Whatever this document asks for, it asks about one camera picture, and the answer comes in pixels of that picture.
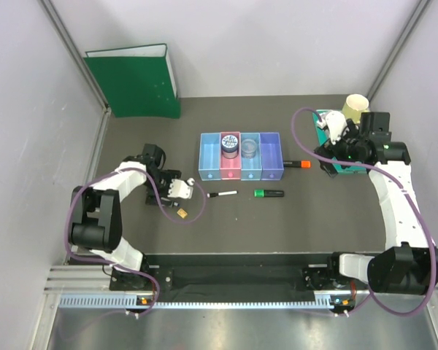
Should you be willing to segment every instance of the teal basket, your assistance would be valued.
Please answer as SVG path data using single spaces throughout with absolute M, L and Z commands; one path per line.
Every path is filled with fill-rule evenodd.
M 329 111 L 329 109 L 317 109 L 316 112 L 319 114 L 326 113 Z M 326 134 L 323 130 L 321 130 L 317 125 L 316 122 L 318 121 L 318 116 L 313 113 L 313 123 L 315 124 L 316 129 L 316 136 L 318 137 L 318 143 L 320 146 L 328 140 L 326 137 Z M 339 164 L 334 164 L 334 167 L 336 168 L 337 172 L 339 174 L 359 174 L 359 173 L 366 173 L 366 169 L 362 168 L 361 166 L 351 166 L 349 168 L 343 169 Z

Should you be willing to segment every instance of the white marker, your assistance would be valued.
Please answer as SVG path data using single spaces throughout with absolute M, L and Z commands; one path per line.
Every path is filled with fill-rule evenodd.
M 207 197 L 208 198 L 214 198 L 214 197 L 217 197 L 219 195 L 236 195 L 237 193 L 238 193 L 237 191 L 213 192 L 213 193 L 208 193 Z

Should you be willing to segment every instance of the green book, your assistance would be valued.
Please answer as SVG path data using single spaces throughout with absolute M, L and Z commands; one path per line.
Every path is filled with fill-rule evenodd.
M 116 117 L 180 118 L 166 44 L 89 51 L 85 62 Z

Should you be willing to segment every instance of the pale yellow mug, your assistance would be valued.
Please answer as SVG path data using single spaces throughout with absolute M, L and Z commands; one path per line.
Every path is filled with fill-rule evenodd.
M 354 93 L 345 99 L 342 113 L 345 119 L 351 119 L 354 123 L 360 123 L 362 112 L 369 112 L 369 101 L 365 96 Z

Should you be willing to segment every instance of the small yellow object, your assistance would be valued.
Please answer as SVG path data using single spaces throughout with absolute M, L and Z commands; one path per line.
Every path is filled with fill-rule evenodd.
M 182 208 L 178 209 L 177 214 L 179 214 L 179 216 L 182 219 L 185 219 L 188 215 L 188 213 L 185 210 L 183 210 Z

